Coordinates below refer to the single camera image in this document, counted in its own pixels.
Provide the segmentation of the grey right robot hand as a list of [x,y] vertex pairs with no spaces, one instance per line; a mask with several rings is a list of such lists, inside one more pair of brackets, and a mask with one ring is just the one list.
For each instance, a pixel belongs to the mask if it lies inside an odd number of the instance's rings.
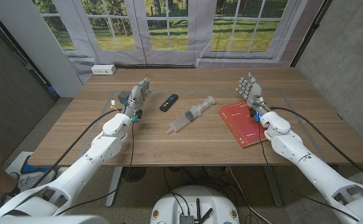
[[264,114],[270,112],[264,100],[261,86],[251,72],[248,73],[248,78],[241,77],[236,91],[246,101],[250,116],[256,121],[259,121]]

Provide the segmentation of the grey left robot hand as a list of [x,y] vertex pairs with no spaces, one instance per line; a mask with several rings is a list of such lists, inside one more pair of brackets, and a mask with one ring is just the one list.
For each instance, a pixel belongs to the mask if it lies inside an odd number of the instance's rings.
[[151,92],[150,79],[145,78],[140,81],[132,88],[122,113],[130,117],[133,122],[136,122],[141,116],[144,103]]

